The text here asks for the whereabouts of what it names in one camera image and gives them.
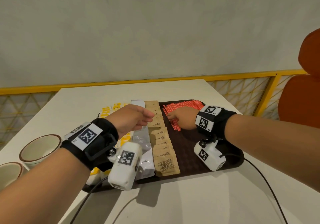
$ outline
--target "orange chair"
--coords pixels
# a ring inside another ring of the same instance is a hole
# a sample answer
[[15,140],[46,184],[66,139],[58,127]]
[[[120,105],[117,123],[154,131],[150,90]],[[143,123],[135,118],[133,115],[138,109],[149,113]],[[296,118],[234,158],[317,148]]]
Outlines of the orange chair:
[[320,29],[306,36],[298,60],[308,74],[287,82],[279,100],[279,118],[320,128]]

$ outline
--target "tray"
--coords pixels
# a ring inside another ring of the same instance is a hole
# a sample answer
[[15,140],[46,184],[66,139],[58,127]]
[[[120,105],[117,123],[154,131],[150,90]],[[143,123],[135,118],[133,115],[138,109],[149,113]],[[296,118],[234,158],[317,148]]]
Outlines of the tray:
[[[166,125],[169,133],[169,137],[171,139],[174,151],[177,156],[179,168],[180,168],[180,174],[170,175],[166,177],[148,177],[144,179],[140,179],[134,182],[134,185],[139,184],[145,184],[150,182],[156,182],[160,180],[166,180],[171,178],[177,178],[177,177],[185,177],[190,175],[196,175],[201,173],[207,173],[211,172],[210,169],[197,157],[197,155],[194,153],[193,148],[195,144],[200,141],[201,139],[204,139],[205,136],[198,133],[198,131],[195,130],[181,130],[180,132],[177,130],[174,130],[171,126],[171,123],[169,122],[167,116],[163,112],[163,106],[166,106],[170,103],[177,103],[177,102],[183,102],[183,101],[190,101],[190,100],[181,100],[181,101],[166,101],[166,102],[160,102],[160,108],[162,111],[162,116],[164,119],[164,124]],[[242,150],[235,147],[228,141],[219,141],[216,148],[222,153],[233,153],[240,157],[244,157]],[[232,169],[239,167],[243,163],[243,159],[236,157],[236,156],[226,156],[226,162],[223,164],[221,168],[218,169],[218,171],[226,170],[226,169]],[[84,185],[82,188],[83,191],[89,192],[93,186]],[[104,190],[110,190],[113,189],[110,185],[97,187],[94,192],[100,192]]]

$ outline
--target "ceramic cup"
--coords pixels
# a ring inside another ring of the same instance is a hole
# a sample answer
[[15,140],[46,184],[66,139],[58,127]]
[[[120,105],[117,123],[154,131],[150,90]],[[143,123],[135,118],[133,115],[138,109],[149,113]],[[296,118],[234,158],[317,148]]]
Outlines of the ceramic cup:
[[61,145],[61,137],[47,134],[29,142],[19,154],[19,159],[31,169],[52,154]]
[[27,172],[18,162],[8,162],[0,165],[0,191]]

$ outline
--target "brown cup rim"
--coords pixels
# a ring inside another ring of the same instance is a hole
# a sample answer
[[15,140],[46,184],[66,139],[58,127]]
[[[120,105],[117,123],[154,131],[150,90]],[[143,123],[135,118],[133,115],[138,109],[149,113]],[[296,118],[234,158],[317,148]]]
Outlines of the brown cup rim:
[[[26,148],[26,147],[27,147],[29,144],[31,144],[33,141],[35,141],[35,140],[37,140],[37,139],[40,139],[40,138],[42,138],[42,137],[45,137],[45,136],[49,136],[49,135],[57,136],[57,137],[59,138],[59,144],[58,144],[58,146],[57,146],[55,149],[53,149],[53,150],[52,150],[50,153],[48,153],[47,155],[45,155],[45,156],[43,156],[43,157],[40,157],[40,158],[38,158],[38,159],[35,159],[35,160],[29,161],[29,160],[24,160],[24,159],[22,158],[22,152],[23,152],[24,148]],[[58,149],[58,147],[59,147],[60,144],[61,144],[61,137],[60,137],[59,135],[57,135],[57,134],[46,134],[46,135],[43,135],[43,136],[40,136],[40,137],[34,139],[33,141],[30,141],[28,144],[26,144],[26,145],[22,148],[22,150],[20,151],[20,153],[19,153],[19,159],[20,159],[21,161],[23,161],[23,162],[33,162],[33,161],[38,161],[38,160],[40,160],[40,159],[42,159],[42,158],[47,157],[47,156],[50,155],[52,152],[54,152],[56,149]]]
[[24,166],[23,166],[20,162],[10,161],[10,162],[6,162],[6,163],[4,163],[4,164],[1,164],[0,167],[1,167],[2,165],[6,165],[6,164],[9,164],[9,163],[15,163],[15,164],[18,164],[18,165],[20,166],[20,173],[19,173],[19,175],[18,175],[18,177],[17,177],[17,178],[19,178],[19,177],[21,176],[22,172],[23,172]]

